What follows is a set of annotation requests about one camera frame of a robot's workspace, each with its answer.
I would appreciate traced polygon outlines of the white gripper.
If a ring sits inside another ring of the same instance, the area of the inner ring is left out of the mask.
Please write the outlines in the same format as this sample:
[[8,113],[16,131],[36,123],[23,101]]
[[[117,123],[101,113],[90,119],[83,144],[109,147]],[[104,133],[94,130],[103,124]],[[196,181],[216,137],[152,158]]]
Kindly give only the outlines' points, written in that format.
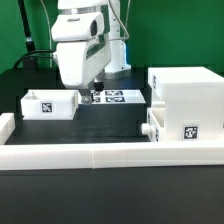
[[[69,89],[80,89],[81,102],[92,103],[89,89],[82,89],[110,63],[109,35],[101,12],[60,14],[51,29],[57,43],[55,60],[62,83]],[[96,92],[104,90],[104,82],[95,79]]]

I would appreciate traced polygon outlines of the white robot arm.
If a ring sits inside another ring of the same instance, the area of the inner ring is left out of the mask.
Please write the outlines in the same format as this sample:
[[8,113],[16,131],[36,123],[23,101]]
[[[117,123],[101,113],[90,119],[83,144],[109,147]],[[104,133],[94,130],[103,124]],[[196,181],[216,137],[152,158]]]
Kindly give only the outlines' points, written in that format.
[[75,89],[84,104],[92,90],[104,89],[104,74],[128,70],[127,28],[120,20],[120,0],[58,0],[59,14],[51,28],[53,53],[63,85]]

